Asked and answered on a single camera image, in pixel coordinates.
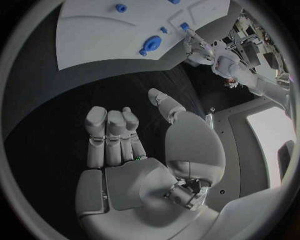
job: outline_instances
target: blue knob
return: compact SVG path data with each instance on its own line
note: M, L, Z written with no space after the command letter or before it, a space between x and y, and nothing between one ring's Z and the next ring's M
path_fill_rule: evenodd
M119 12L119 13L124 13L127 10L127 6L124 4L117 4L115 6L115 9Z
M160 47L161 42L162 42L161 37L152 36L145 41L145 43L143 45L143 49L146 52L155 51L156 49L158 49Z
M147 51L142 49L142 50L139 51L139 54L141 54L142 56L145 57L147 55Z
M161 30L164 34L167 34L167 33L168 33L168 30L167 30L164 26L162 26L162 27L160 28L160 30Z
M184 31L186 31L186 30L188 30L188 29L190 28L190 26L189 26L186 22L184 22L183 24L181 24L180 27L181 27Z
M169 0L172 4L179 4L180 0Z

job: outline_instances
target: robotic hand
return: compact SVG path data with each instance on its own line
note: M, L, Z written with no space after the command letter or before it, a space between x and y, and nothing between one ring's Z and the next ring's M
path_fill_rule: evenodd
M236 53L227 49L224 42L216 40L210 46L193 30L188 29L183 45L190 61L211 65L213 73L228 79L230 88L235 88L238 83L246 85L252 93L266 96L281 105L290 116L290 91L264 76L252 73Z
M165 138L167 167L146 156L129 107L107 113L95 106L86 116L91 169L79 178L75 206L92 239L171 239L196 219L204 234L217 216L204 203L224 173L220 139L173 98L154 88L148 95L172 124Z

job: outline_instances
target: white panel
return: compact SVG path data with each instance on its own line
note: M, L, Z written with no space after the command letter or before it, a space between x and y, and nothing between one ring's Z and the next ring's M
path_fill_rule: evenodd
M271 188L281 185L278 150L289 140L296 142L293 123L279 107L271 107L247 117L266 160Z
M120 3L127 6L126 12L117 12ZM197 30L226 16L229 4L230 0L67 0L56 29L58 68L109 59L158 60L185 37L183 22ZM161 37L160 47L140 55L151 36Z

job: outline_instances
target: blue screw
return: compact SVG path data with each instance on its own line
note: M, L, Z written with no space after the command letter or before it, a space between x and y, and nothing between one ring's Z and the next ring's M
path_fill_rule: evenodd
M127 6L124 4L117 4L115 6L115 9L119 12L119 13L124 13L127 10Z
M162 27L160 28L160 30L161 30L164 34L167 34L167 33L168 33L168 30L167 30L164 26L162 26Z
M169 0L172 4L179 4L180 0Z
M142 49L142 50L139 51L139 54L141 54L142 56L145 57L147 55L147 51Z
M183 24L181 24L180 27L181 27L184 31L186 31L186 30L188 30L188 29L190 28L190 26L189 26L186 22L184 22Z

